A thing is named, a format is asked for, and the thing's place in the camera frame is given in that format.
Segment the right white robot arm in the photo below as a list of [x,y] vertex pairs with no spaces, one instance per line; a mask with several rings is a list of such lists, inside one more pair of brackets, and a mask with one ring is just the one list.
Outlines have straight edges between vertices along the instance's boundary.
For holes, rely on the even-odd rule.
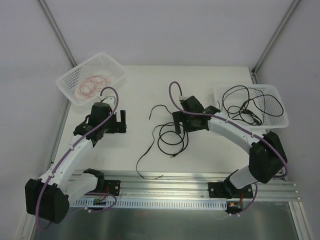
[[210,105],[203,107],[195,96],[179,97],[177,111],[173,114],[175,130],[185,132],[207,130],[219,134],[242,148],[249,156],[248,164],[232,172],[214,193],[221,198],[232,199],[244,187],[254,183],[268,183],[281,169],[288,168],[288,159],[279,136],[266,134],[236,123],[220,109]]

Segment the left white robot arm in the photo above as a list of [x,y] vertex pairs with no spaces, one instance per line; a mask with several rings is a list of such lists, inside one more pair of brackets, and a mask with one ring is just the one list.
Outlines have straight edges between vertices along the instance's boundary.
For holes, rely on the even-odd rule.
[[61,158],[40,176],[25,184],[25,204],[28,214],[59,224],[70,205],[86,193],[99,195],[106,190],[104,174],[92,168],[69,181],[85,155],[94,149],[106,134],[124,134],[127,131],[126,111],[121,110],[117,120],[115,108],[105,102],[96,102],[91,112],[73,131],[73,136]]

